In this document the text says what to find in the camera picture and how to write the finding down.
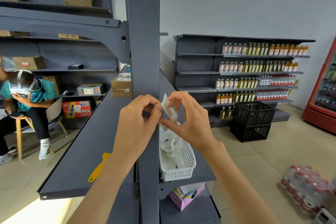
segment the beverage cooler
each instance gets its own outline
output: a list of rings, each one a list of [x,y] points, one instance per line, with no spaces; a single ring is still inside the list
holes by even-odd
[[[336,38],[322,66],[302,119],[336,133]]]

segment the black object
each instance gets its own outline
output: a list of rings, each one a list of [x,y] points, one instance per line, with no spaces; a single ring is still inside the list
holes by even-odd
[[[242,143],[266,140],[271,125],[260,125],[245,127],[238,120],[233,119],[231,122],[230,132],[234,134]]]
[[[81,64],[81,65],[71,65],[71,66],[68,66],[68,69],[70,70],[79,70],[79,69],[83,69],[84,68],[84,65]]]
[[[21,115],[24,115],[24,113],[23,112],[15,112],[15,113],[12,113],[10,116],[11,117],[19,117]]]
[[[233,118],[243,126],[251,127],[258,125],[270,125],[275,108],[264,104],[261,101],[238,102],[234,108]]]

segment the seated person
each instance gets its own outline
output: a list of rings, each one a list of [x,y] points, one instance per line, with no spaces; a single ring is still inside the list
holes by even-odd
[[[27,70],[5,73],[1,66],[0,70],[2,70],[0,79],[6,79],[0,90],[0,95],[5,97],[5,111],[8,114],[20,112],[22,115],[16,118],[27,116],[31,119],[37,139],[41,142],[39,159],[48,158],[50,144],[46,109],[56,98],[53,83],[35,79],[33,74]],[[10,153],[17,151],[16,147],[8,149],[4,139],[5,135],[16,131],[16,118],[7,116],[0,120],[0,165],[12,160],[13,156]],[[25,120],[21,120],[22,127],[27,125]]]

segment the left hand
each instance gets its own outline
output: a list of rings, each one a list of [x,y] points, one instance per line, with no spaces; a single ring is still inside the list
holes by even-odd
[[[30,106],[32,101],[31,101],[31,94],[28,94],[27,97],[23,97],[21,96],[20,94],[12,94],[11,95],[13,96],[14,99],[16,99],[17,101],[19,101],[20,103],[26,105],[26,106]]]
[[[148,120],[142,111],[151,113]],[[121,109],[112,159],[131,168],[145,150],[160,117],[161,103],[149,94],[138,96]]]

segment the vr headset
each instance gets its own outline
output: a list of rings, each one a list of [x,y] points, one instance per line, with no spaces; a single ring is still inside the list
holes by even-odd
[[[18,69],[15,70],[14,72],[19,72],[17,75],[17,85],[9,83],[9,90],[12,94],[21,94],[21,95],[28,95],[30,94],[33,90],[33,87],[35,85],[35,78],[33,80],[33,83],[31,85],[22,85],[21,84],[21,75],[23,72],[31,73],[29,70],[24,70],[24,69]]]

